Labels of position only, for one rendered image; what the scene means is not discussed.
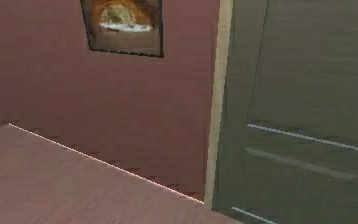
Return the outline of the grey-green panelled room door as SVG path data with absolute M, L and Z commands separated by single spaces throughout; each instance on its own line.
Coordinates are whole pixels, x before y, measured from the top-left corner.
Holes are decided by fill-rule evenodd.
M 358 224 L 358 0 L 233 0 L 213 207 Z

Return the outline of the dark framed brown picture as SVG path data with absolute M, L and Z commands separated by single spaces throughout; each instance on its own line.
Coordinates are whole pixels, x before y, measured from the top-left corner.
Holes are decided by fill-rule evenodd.
M 162 0 L 80 0 L 92 51 L 162 58 Z

